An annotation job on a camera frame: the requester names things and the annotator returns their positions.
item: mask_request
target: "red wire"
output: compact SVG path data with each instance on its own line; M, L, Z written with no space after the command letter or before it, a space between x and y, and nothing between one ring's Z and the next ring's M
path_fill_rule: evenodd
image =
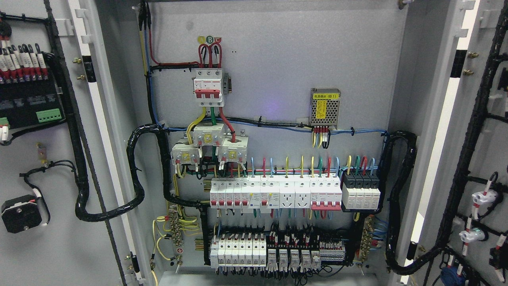
M149 43L149 48L150 48L150 58L152 59L152 61L159 65L159 66L182 66L182 65L189 65L189 64L199 64L198 62L190 62L190 63L159 63L158 61L155 60L155 58L153 57L153 50L152 50L152 30L151 29L148 29L148 43Z
M367 156L363 156L362 162L360 163L360 169L363 166L363 173L362 173L362 175L364 175L364 176L367 174L367 160L368 160Z
M224 123L228 126L229 130L231 130L231 142L232 143L235 143L236 142L236 134L235 134L235 129L233 129L233 126L231 126L231 123L229 123L228 119L226 119L226 117L224 116L224 113L222 111L222 107L219 107L219 114L220 114L220 118L224 121Z
M218 68L221 68L222 67L222 46L219 44L219 43L213 43L211 46L210 46L210 51L212 50L212 48L214 46L218 46L219 47L219 61L217 63L217 67Z
M332 158L331 157L328 157L328 168L326 170L326 172L328 173L328 175L326 175L327 178L330 177L330 165L332 164Z
M265 163L266 163L266 158L263 157L263 178L266 178Z

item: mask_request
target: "grey metal panel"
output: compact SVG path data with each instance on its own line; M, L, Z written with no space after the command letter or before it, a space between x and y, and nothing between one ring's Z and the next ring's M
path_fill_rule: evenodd
M429 203L429 210L424 223L422 233L429 235L422 237L421 244L427 249L430 248L435 241L435 233L439 228L441 222L442 210L444 209L449 194L449 189L452 184L453 175L457 166L459 152L464 142L464 134L467 129L467 124L471 116L474 99L480 86L485 62L487 60L488 52L492 43L494 35L493 28L479 28L480 17L483 10L499 10L502 7L502 1L482 1L478 9L478 15L474 24L474 29L471 34L471 41L469 44L469 51L474 51L480 54L476 59L466 59L464 68L473 70L475 75L464 77L460 81L459 90L457 92L456 101L453 106L453 112L448 128L446 141L444 142L443 154L440 160L440 168L436 176L436 183L433 188L433 195ZM503 50L506 50L506 40L503 45ZM497 82L499 80L500 71L506 64L502 64L494 79L494 88L491 91L489 99L489 112L502 115L503 98L506 96L505 92L496 90ZM477 144L475 155L471 161L470 171L471 176L488 178L493 171L499 172L499 182L506 184L507 176L506 158L508 157L506 149L506 138L508 130L506 124L487 119L483 127L483 132ZM482 191L483 185L476 183L468 183L462 197L459 212L469 215L472 205L471 194L474 192ZM494 212L482 222L486 225L499 230L506 231L506 213L508 208L503 201ZM450 244L453 248L460 252L462 249L461 241L457 235L459 231L464 229L464 224L458 223L454 226L451 236ZM467 261L471 263L476 270L478 270L485 280L491 285L502 285L497 279L494 270L488 265L489 249L495 246L497 241L496 236L491 235L486 242L471 243L468 248ZM422 280L425 270L417 273L419 280ZM431 272L431 277L436 277L438 270L436 267Z
M234 91L226 97L227 115L256 119L263 115L267 120L294 121L309 116L311 88L336 87L341 89L343 96L340 128L387 128L406 13L405 10L399 11L392 1L150 4L154 53L160 61L193 61L197 58L198 36L223 38L223 66L233 78ZM135 2L117 2L121 23L118 33L122 34L122 41L111 39L114 37L105 40L124 47L124 61L131 67L127 72L135 112L138 123L142 124L148 120L146 92L132 5ZM111 20L110 17L106 16L106 22ZM200 113L192 96L191 77L188 70L155 73L155 100L161 122L186 126ZM329 150L316 150L310 147L308 133L234 126L237 130L246 130L250 141L248 156L254 157L256 167L261 166L264 156L272 156L274 164L279 167L289 156L290 166L298 166L300 155L305 155L306 166L310 165L311 156L316 157L317 164L319 155L325 160L327 156L339 156L344 165L349 154L378 158L382 147L379 134L334 136ZM170 137L174 144L182 137L182 132ZM156 199L161 196L156 146L152 139L145 139L140 142L139 150L148 178L145 187L153 197L150 203L154 209L162 210L162 200L157 202ZM183 197L207 198L197 180L186 178L180 184ZM191 209L188 213L196 214ZM214 215L214 212L210 213L212 224ZM256 220L252 215L241 218L223 216L223 220L231 224L266 226L271 221L268 214ZM303 222L300 218L292 218L292 221ZM333 225L347 226L350 221L350 214L337 213ZM188 237L185 241L184 268L203 263L202 253L192 250L193 240L194 237ZM164 250L166 253L172 251L170 247L164 247Z
M66 1L51 1L55 18L71 18ZM47 17L42 1L20 0L5 2L2 12L25 13L27 16ZM49 51L48 41L42 26L10 22L13 26L13 43L38 42L44 51ZM71 77L81 74L82 68L72 64L79 56L76 38L61 39ZM96 169L107 168L104 150L98 140L97 123L89 101L87 88L75 85L75 92L87 132L89 145ZM30 189L18 177L18 173L40 166L35 149L36 142L48 148L48 159L71 159L73 154L66 125L25 135L16 139L9 147L0 149L0 201L30 193ZM98 173L106 206L114 207L111 182L106 173ZM72 281L76 285L118 284L118 270L111 245L103 223L80 221L74 214L77 188L73 176L66 169L52 169L46 174L33 175L33 182L44 192L51 211L51 222L16 235L0 232L0 268L5 285L54 285L55 281ZM90 190L87 205L89 212L100 212L97 195ZM122 229L112 220L113 231L120 253L126 253L122 240Z

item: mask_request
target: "blue wire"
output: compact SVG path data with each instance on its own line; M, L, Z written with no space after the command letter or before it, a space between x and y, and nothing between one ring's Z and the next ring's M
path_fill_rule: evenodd
M273 170L272 157L270 157L270 177L273 177L273 173L275 173L275 172L274 172L274 170Z
M376 159L370 158L369 167L370 167L370 175L374 176L374 165L376 165Z
M252 176L254 177L254 157L251 157L250 161L252 163Z
M337 161L337 172L335 173L336 177L339 177L339 170L340 170L340 160L339 157L335 157L335 160Z

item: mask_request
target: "black wire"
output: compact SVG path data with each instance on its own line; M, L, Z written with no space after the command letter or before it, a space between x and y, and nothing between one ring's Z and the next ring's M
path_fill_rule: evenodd
M55 126L58 126L60 124L65 123L65 122L66 122L66 119L62 119L62 120L51 122L51 123L48 123L48 124L37 125L37 126L34 126L34 127L25 128L23 130L14 132L14 133L12 133L11 138L9 140L4 141L4 142L0 142L0 146L9 146L14 139L16 139L16 138L18 138L20 136L23 136L23 135L31 133L31 132L41 131L41 130L44 130L44 129L55 127Z
M319 277L324 277L324 278L332 277L333 275L339 273L343 268L344 268L344 265L342 265L337 271L333 272L332 274L329 274L329 275L320 275L320 274L318 274L318 276Z
M436 277L436 280L432 283L432 286L435 286L437 281L441 278L441 274Z

